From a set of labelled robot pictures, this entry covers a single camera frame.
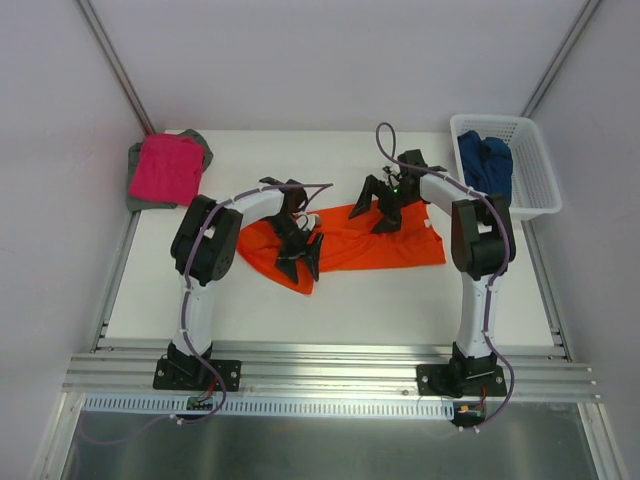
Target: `white laundry basket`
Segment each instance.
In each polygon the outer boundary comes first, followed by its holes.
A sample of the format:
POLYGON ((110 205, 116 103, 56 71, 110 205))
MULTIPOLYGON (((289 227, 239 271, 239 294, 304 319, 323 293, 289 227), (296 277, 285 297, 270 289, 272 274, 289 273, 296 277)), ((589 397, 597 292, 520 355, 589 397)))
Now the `white laundry basket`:
POLYGON ((533 120, 506 115, 454 115, 451 137, 456 154, 458 178, 464 183, 458 136, 475 130, 480 138, 497 137, 513 155, 513 193, 509 212, 514 220, 530 220, 562 207, 556 178, 551 169, 542 136, 533 120))

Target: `gray wall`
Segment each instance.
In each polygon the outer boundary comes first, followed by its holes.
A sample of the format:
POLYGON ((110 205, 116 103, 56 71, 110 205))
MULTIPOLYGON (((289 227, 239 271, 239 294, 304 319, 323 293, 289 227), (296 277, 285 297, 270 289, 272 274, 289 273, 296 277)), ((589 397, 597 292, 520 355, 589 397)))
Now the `gray wall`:
POLYGON ((36 457, 96 322, 142 132, 74 3, 0 6, 0 478, 36 457))
POLYGON ((605 2, 535 116, 564 201, 536 231, 571 343, 597 369, 631 478, 640 478, 639 24, 640 2, 605 2))
POLYGON ((159 128, 519 114, 584 0, 94 0, 159 128))

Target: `dark blue fabric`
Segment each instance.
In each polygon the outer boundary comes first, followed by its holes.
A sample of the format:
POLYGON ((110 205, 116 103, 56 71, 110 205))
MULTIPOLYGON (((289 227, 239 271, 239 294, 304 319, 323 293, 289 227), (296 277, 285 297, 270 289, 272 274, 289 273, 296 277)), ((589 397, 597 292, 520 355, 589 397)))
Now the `dark blue fabric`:
POLYGON ((499 138, 480 139, 475 130, 458 137, 464 181, 479 192, 501 193, 511 204, 511 149, 499 138))

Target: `white table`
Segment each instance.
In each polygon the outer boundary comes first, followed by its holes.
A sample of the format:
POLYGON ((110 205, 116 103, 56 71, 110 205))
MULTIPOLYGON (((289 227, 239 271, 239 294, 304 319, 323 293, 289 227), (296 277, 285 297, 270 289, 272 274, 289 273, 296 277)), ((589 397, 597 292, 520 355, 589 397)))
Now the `white table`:
MULTIPOLYGON (((333 182, 313 208, 353 203, 366 175, 385 160, 371 132, 201 131, 215 158, 200 192, 224 199, 272 176, 333 182)), ((399 133, 398 153, 420 148, 430 165, 455 172, 449 134, 399 133)), ((180 287, 169 254, 185 208, 142 213, 107 338, 169 339, 178 325, 180 287)), ((286 289, 236 255, 219 282, 212 319, 216 340, 347 344, 450 344, 460 324, 460 273, 450 260, 449 217, 429 215, 442 236, 447 264, 398 270, 331 272, 311 296, 286 289)), ((553 346, 524 233, 514 223, 516 259, 500 292, 496 343, 553 346)))

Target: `gray cloth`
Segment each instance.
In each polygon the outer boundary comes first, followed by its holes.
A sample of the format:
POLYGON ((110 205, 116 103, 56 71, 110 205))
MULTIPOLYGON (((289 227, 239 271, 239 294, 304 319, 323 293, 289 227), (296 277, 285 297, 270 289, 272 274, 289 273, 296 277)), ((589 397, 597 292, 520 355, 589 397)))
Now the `gray cloth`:
MULTIPOLYGON (((206 171, 209 165, 211 165, 211 161, 213 160, 213 152, 209 148, 207 141, 204 139, 202 135, 192 129, 185 130, 182 133, 178 134, 179 137, 190 137, 198 144, 204 148, 204 159, 202 160, 202 164, 204 166, 204 170, 206 171)), ((142 148, 142 143, 136 143, 129 148, 129 170, 127 171, 127 208, 130 212, 137 212, 139 210, 148 210, 150 208, 176 208, 177 204, 175 203, 158 203, 158 202, 149 202, 147 200, 142 200, 140 198, 132 197, 129 195, 129 187, 131 187, 131 182, 133 181, 133 175, 136 173, 138 168, 138 164, 140 163, 140 149, 142 148)))

